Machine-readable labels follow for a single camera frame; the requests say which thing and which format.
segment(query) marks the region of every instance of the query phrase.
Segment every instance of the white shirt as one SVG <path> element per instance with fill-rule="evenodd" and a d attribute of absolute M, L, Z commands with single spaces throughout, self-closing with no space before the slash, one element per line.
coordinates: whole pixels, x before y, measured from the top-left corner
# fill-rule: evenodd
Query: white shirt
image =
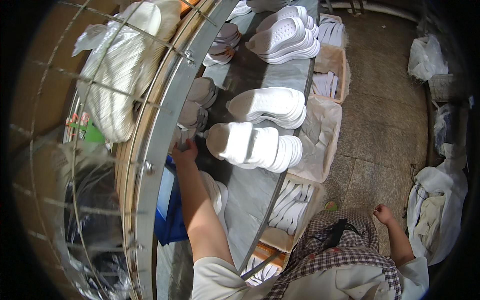
<path fill-rule="evenodd" d="M 192 300 L 260 300 L 279 276 L 249 287 L 234 266 L 217 257 L 204 257 L 193 265 Z M 416 258 L 398 268 L 402 299 L 420 299 L 428 289 L 427 259 Z M 342 266 L 292 281 L 283 299 L 393 300 L 382 268 L 366 265 Z"/>

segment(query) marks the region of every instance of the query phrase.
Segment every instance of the brown floor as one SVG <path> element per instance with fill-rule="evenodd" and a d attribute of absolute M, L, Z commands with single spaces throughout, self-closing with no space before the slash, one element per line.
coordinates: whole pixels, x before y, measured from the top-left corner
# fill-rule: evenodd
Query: brown floor
<path fill-rule="evenodd" d="M 384 203 L 406 229 L 402 216 L 412 187 L 411 164 L 415 173 L 425 166 L 428 139 L 424 87 L 407 74 L 416 24 L 376 12 L 335 14 L 348 34 L 351 84 L 342 105 L 338 149 L 324 183 L 325 202 L 369 211 Z M 389 255 L 386 228 L 373 219 L 380 253 Z"/>

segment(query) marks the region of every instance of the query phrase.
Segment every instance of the metal bolt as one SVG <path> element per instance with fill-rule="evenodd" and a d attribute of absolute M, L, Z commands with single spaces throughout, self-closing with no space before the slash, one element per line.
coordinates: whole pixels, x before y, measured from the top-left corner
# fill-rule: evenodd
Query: metal bolt
<path fill-rule="evenodd" d="M 154 165 L 151 162 L 149 162 L 148 160 L 145 161 L 145 171 L 146 171 L 147 175 L 153 175 L 155 173 Z"/>

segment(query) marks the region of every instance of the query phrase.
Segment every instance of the apron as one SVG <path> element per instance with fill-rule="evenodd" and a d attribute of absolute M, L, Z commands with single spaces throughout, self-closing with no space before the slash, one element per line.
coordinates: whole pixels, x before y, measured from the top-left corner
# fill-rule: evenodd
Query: apron
<path fill-rule="evenodd" d="M 400 300 L 402 290 L 395 263 L 378 250 L 377 231 L 369 215 L 356 210 L 321 211 L 311 220 L 265 299 L 282 299 L 290 282 L 318 271 L 371 265 L 383 269 L 389 290 L 395 290 L 395 300 Z"/>

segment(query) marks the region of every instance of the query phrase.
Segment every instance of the right arm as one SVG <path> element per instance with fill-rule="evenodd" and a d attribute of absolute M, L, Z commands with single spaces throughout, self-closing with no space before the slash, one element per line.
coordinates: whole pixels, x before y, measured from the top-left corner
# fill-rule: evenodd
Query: right arm
<path fill-rule="evenodd" d="M 377 219 L 387 226 L 388 237 L 390 239 L 390 257 L 398 267 L 415 259 L 412 246 L 405 232 L 395 220 L 392 211 L 384 204 L 380 204 L 375 208 L 373 214 Z"/>

